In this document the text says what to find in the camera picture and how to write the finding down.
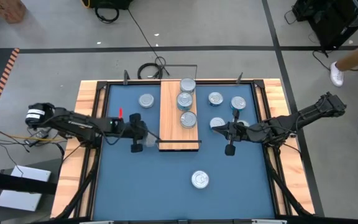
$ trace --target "blue table surface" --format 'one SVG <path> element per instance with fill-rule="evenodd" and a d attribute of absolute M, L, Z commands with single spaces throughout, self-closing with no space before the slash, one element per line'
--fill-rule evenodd
<path fill-rule="evenodd" d="M 114 85 L 110 91 L 108 116 L 117 116 L 120 107 L 126 121 L 130 114 L 140 113 L 148 128 L 159 134 L 159 85 Z M 221 106 L 208 104 L 212 91 L 222 93 Z M 138 104 L 144 93 L 154 96 L 152 108 L 143 109 Z M 209 128 L 213 117 L 232 121 L 229 102 L 233 96 L 247 102 L 240 119 L 256 123 L 250 85 L 196 87 L 198 136 L 202 140 L 198 152 L 159 152 L 154 146 L 133 154 L 131 139 L 120 139 L 114 146 L 103 144 L 93 220 L 273 218 L 262 146 L 235 142 L 236 155 L 226 156 L 227 141 Z M 196 170 L 209 175 L 205 189 L 191 184 Z"/>

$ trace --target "concrete floor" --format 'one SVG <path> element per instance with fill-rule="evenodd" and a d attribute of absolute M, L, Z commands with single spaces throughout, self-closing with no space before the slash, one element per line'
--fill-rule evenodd
<path fill-rule="evenodd" d="M 6 24 L 0 18 L 0 48 L 69 49 L 99 47 L 146 47 L 126 11 L 113 24 L 103 24 L 79 0 L 22 0 L 28 12 L 20 24 Z M 147 0 L 134 1 L 131 12 L 150 43 L 159 46 L 248 45 L 273 46 L 263 1 L 230 0 Z M 288 25 L 283 18 L 295 0 L 267 0 L 281 46 L 314 46 L 307 22 Z M 349 39 L 358 45 L 358 31 Z M 314 103 L 330 91 L 347 104 L 340 118 L 315 122 L 304 129 L 319 194 L 327 217 L 358 218 L 358 77 L 347 72 L 345 84 L 336 88 L 328 71 L 309 51 L 283 51 L 298 109 Z M 198 65 L 198 78 L 281 78 L 273 50 L 221 50 L 158 52 L 168 63 Z M 317 54 L 326 64 L 329 58 Z M 145 62 L 154 61 L 152 52 L 20 54 L 0 99 L 0 130 L 27 135 L 24 117 L 27 106 L 51 102 L 73 109 L 81 80 L 118 79 L 123 70 L 135 78 Z M 172 70 L 170 78 L 193 76 L 191 69 Z M 20 165 L 60 156 L 54 146 L 9 147 Z M 13 165 L 0 148 L 0 169 Z"/>

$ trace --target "white sneaker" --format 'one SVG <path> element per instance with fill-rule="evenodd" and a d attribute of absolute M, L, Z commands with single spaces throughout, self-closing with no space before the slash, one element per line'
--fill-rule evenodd
<path fill-rule="evenodd" d="M 331 74 L 329 76 L 334 86 L 341 87 L 343 85 L 343 72 L 339 71 L 335 64 L 336 62 L 331 64 Z"/>

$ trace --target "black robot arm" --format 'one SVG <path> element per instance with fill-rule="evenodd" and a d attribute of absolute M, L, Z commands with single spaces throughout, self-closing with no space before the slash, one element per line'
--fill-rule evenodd
<path fill-rule="evenodd" d="M 280 147 L 291 135 L 306 125 L 320 119 L 339 117 L 345 113 L 346 105 L 338 96 L 330 92 L 321 96 L 317 103 L 299 110 L 288 116 L 279 116 L 266 119 L 252 126 L 244 126 L 238 123 L 240 112 L 233 111 L 234 122 L 228 122 L 223 126 L 214 127 L 213 130 L 223 134 L 230 143 L 226 146 L 225 153 L 233 156 L 235 153 L 234 141 L 260 142 L 269 146 Z"/>
<path fill-rule="evenodd" d="M 50 103 L 36 103 L 29 106 L 25 123 L 30 128 L 53 128 L 63 138 L 74 137 L 86 147 L 99 148 L 102 137 L 131 138 L 132 152 L 140 152 L 143 147 L 138 144 L 147 136 L 147 126 L 140 114 L 129 116 L 129 122 L 122 118 L 92 118 L 83 114 L 54 107 Z"/>

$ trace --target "can lid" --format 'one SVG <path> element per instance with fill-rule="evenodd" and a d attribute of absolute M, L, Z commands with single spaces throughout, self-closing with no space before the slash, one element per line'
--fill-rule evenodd
<path fill-rule="evenodd" d="M 204 171 L 198 170 L 191 176 L 191 183 L 196 188 L 203 189 L 209 184 L 209 177 Z"/>
<path fill-rule="evenodd" d="M 222 126 L 224 124 L 225 122 L 222 118 L 212 118 L 211 121 L 209 122 L 209 127 L 213 128 L 213 127 Z"/>
<path fill-rule="evenodd" d="M 235 96 L 231 99 L 231 105 L 238 110 L 244 109 L 246 107 L 246 100 L 241 96 Z"/>
<path fill-rule="evenodd" d="M 237 123 L 242 123 L 244 126 L 249 127 L 249 123 L 247 121 L 244 120 L 237 120 Z"/>
<path fill-rule="evenodd" d="M 180 80 L 181 91 L 193 91 L 196 88 L 196 82 L 192 78 L 184 78 Z"/>
<path fill-rule="evenodd" d="M 144 108 L 150 108 L 154 104 L 154 97 L 151 94 L 143 94 L 139 97 L 139 104 Z"/>
<path fill-rule="evenodd" d="M 193 97 L 189 93 L 180 93 L 178 95 L 178 103 L 181 106 L 190 106 L 193 103 Z"/>
<path fill-rule="evenodd" d="M 192 128 L 197 123 L 197 116 L 191 111 L 184 112 L 180 116 L 180 122 L 185 128 Z"/>
<path fill-rule="evenodd" d="M 220 105 L 223 102 L 223 96 L 218 92 L 212 92 L 208 95 L 208 100 L 214 105 Z"/>

